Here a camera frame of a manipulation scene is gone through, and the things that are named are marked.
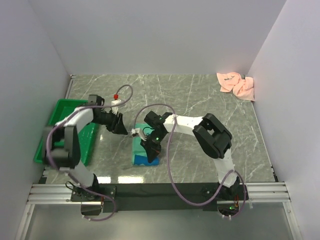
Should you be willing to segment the blue green crocodile towel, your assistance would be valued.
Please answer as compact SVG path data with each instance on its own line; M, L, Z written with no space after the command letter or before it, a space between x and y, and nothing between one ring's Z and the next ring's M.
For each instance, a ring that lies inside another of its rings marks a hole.
M151 127L147 123L137 123L136 128L140 128L143 132L149 135L152 132ZM141 138L135 136L132 140L132 157L131 163L133 166L158 166L160 160L156 157L153 162L149 163L145 149L141 146Z

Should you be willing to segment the pink towel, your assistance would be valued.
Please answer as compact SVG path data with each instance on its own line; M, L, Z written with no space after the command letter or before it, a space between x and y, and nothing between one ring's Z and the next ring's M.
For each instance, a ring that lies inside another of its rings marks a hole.
M220 91L233 93L240 100L255 101L254 79L242 76L237 72L217 73L217 80L220 84Z

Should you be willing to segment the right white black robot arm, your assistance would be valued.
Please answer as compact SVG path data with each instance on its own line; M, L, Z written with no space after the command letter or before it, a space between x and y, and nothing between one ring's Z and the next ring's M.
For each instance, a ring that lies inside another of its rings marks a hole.
M232 134L212 114L190 117L166 112L158 115L150 111L144 122L151 127L151 133L144 133L142 127L137 129L140 145L146 152L147 161L152 163L161 152L161 141L171 133L190 135L196 138L204 153L213 159L217 170L220 195L230 200L238 193L240 178L235 172L226 177L235 166L231 157Z

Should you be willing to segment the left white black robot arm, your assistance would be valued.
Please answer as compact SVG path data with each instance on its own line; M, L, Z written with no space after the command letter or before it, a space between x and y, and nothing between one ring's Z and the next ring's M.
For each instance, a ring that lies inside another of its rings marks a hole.
M91 173L81 161L79 132L93 123L105 126L113 134L127 135L123 114L118 108L121 102L118 99L113 100L107 112L104 107L105 99L91 94L86 103L76 107L63 120L46 126L43 130L43 162L69 175L73 181L83 187L82 194L89 201L97 200L101 189L97 176Z

